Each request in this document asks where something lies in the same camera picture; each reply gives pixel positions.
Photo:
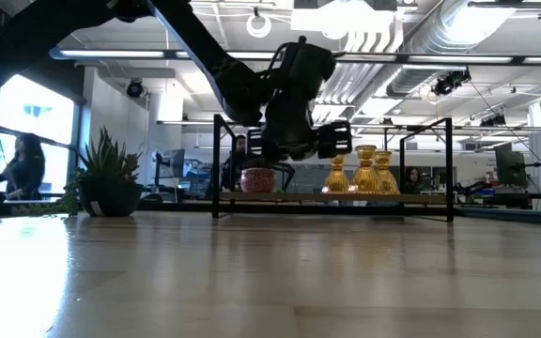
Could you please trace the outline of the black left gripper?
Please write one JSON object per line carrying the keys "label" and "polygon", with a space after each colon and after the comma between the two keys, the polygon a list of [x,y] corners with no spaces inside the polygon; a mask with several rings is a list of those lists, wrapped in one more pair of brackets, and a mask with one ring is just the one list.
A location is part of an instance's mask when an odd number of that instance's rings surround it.
{"label": "black left gripper", "polygon": [[351,127],[336,120],[317,127],[312,113],[323,83],[331,79],[340,53],[316,46],[300,36],[280,45],[267,69],[258,72],[264,84],[264,120],[247,132],[248,159],[243,169],[273,169],[282,174],[286,191],[295,175],[288,163],[314,155],[332,159],[352,151]]}

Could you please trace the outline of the pink glass candle holder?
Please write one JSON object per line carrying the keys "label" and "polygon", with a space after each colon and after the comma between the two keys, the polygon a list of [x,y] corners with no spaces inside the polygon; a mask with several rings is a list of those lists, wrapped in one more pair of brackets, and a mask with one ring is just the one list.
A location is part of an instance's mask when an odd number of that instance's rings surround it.
{"label": "pink glass candle holder", "polygon": [[243,192],[273,192],[276,177],[271,169],[248,168],[241,171],[240,188]]}

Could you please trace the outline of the amber glass candlestick holder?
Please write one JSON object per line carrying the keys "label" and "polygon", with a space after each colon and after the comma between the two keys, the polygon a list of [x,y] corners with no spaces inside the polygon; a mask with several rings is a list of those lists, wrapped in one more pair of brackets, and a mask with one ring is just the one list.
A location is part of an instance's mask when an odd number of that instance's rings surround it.
{"label": "amber glass candlestick holder", "polygon": [[349,190],[348,176],[344,171],[345,157],[336,155],[331,159],[331,171],[325,180],[327,193],[344,193]]}
{"label": "amber glass candlestick holder", "polygon": [[379,194],[400,194],[394,175],[390,171],[391,156],[391,151],[377,151],[375,155],[375,165],[379,178]]}
{"label": "amber glass candlestick holder", "polygon": [[351,186],[356,193],[378,194],[379,176],[374,167],[376,146],[361,145],[355,148],[359,166],[354,172]]}

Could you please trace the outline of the person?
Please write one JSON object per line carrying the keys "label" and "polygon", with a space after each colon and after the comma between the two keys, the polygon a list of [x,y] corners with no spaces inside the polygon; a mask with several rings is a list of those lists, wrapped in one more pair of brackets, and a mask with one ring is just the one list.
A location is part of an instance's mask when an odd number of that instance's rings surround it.
{"label": "person", "polygon": [[221,187],[223,190],[236,189],[240,184],[240,174],[247,162],[246,137],[236,137],[236,147],[225,160],[221,171]]}
{"label": "person", "polygon": [[16,137],[12,160],[0,173],[0,183],[7,183],[6,199],[39,200],[44,174],[45,156],[40,139],[34,133],[21,133]]}
{"label": "person", "polygon": [[404,194],[420,194],[423,185],[422,172],[417,167],[407,167],[402,188]]}

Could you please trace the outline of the black computer monitor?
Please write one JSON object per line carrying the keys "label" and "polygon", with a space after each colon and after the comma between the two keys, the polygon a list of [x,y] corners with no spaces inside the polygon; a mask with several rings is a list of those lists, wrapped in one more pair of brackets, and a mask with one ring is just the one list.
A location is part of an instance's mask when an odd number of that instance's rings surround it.
{"label": "black computer monitor", "polygon": [[170,150],[155,155],[156,178],[181,178],[184,174],[185,150]]}
{"label": "black computer monitor", "polygon": [[513,151],[511,145],[504,145],[495,147],[495,156],[500,184],[526,188],[527,174],[523,155]]}

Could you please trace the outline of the black round ceiling speaker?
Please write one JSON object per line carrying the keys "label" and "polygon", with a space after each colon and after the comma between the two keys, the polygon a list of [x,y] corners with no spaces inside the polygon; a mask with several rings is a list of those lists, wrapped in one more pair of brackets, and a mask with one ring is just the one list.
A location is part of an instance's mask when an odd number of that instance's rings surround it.
{"label": "black round ceiling speaker", "polygon": [[142,98],[146,93],[143,86],[143,80],[139,78],[131,79],[126,87],[126,94],[133,99]]}

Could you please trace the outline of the green potted succulent plant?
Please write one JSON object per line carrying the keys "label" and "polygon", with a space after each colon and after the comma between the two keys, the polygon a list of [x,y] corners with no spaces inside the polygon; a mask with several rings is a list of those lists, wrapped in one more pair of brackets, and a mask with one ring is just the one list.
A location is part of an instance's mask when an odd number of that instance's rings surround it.
{"label": "green potted succulent plant", "polygon": [[129,153],[124,143],[100,128],[99,141],[85,146],[74,178],[67,183],[59,206],[70,216],[80,210],[93,217],[127,217],[138,207],[144,189],[137,182],[140,153]]}

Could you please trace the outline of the black ceiling spotlight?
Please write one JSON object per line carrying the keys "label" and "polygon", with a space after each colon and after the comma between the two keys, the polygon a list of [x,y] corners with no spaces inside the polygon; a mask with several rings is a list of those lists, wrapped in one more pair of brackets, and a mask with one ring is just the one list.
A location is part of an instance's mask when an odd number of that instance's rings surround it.
{"label": "black ceiling spotlight", "polygon": [[436,96],[447,96],[471,80],[468,69],[449,72],[445,77],[440,77],[432,86],[431,92]]}

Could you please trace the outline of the long ceiling light strip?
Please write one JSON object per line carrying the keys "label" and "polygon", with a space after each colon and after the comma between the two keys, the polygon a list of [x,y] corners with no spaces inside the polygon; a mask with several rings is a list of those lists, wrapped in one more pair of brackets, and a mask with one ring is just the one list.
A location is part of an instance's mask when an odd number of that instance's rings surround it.
{"label": "long ceiling light strip", "polygon": [[[49,55],[57,60],[103,61],[103,60],[192,60],[218,63],[221,60],[282,61],[286,48],[279,52],[219,52],[213,56],[196,56],[181,50],[105,50],[54,48]],[[345,64],[396,64],[437,66],[507,66],[541,67],[541,55],[490,55],[490,54],[403,54],[403,53],[332,53],[338,63]]]}

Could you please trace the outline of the large window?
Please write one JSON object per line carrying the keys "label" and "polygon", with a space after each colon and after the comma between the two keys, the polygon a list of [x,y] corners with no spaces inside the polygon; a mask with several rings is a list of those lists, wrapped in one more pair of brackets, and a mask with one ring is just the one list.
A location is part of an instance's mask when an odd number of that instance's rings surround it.
{"label": "large window", "polygon": [[18,135],[33,133],[45,155],[39,191],[47,196],[64,191],[80,106],[53,90],[15,75],[0,88],[0,172],[14,155]]}

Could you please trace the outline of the wooden shelf with black frame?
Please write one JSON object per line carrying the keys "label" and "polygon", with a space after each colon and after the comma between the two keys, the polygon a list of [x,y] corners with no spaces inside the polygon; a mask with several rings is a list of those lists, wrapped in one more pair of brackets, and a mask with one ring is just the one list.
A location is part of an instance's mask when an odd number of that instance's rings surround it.
{"label": "wooden shelf with black frame", "polygon": [[[220,145],[221,129],[224,129],[232,141],[232,155],[229,157],[229,183],[230,192],[226,197],[220,193],[221,184],[221,163],[220,163]],[[233,182],[235,170],[233,168],[237,144],[237,136],[231,130],[230,126],[220,116],[213,117],[213,164],[212,164],[212,188],[211,188],[211,207],[210,212],[213,219],[217,219],[221,211],[221,200],[228,200],[233,206],[237,200],[269,200],[274,202],[281,201],[366,201],[366,202],[390,202],[396,203],[394,209],[399,209],[402,215],[422,216],[434,215],[443,216],[448,223],[451,223],[455,217],[454,203],[451,199],[454,193],[448,191],[445,196],[434,195],[387,195],[387,194],[359,194],[359,193],[278,193],[275,189],[275,169],[286,169],[285,163],[262,163],[262,168],[254,168],[256,174],[262,175],[263,192],[235,192],[235,183]]]}

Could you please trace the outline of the black metal table frame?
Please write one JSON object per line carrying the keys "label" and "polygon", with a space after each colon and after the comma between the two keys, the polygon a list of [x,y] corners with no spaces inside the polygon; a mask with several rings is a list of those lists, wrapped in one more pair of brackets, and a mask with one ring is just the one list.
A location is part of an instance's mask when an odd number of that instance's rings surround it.
{"label": "black metal table frame", "polygon": [[[41,216],[68,213],[59,206],[59,200],[7,200],[0,192],[0,216]],[[390,217],[443,217],[434,215],[409,216],[402,215],[394,209],[396,203],[366,201],[281,201],[269,200],[237,200],[233,206],[224,199],[220,201],[221,213],[255,213],[255,214],[311,214],[336,216],[390,216]],[[154,202],[140,198],[135,211],[161,212],[203,212],[210,213],[211,200],[166,203]],[[469,217],[492,221],[541,224],[541,211],[517,210],[490,207],[454,207],[455,217]]]}

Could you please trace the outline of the silver ceiling duct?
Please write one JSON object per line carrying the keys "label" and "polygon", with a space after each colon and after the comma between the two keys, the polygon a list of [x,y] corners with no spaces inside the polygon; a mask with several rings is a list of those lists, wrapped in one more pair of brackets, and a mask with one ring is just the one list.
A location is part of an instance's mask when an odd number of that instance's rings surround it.
{"label": "silver ceiling duct", "polygon": [[[408,40],[402,51],[408,54],[466,54],[515,13],[514,8],[470,7],[480,0],[444,0]],[[435,70],[385,66],[380,75],[386,82],[379,88],[388,97],[405,97],[430,79]]]}

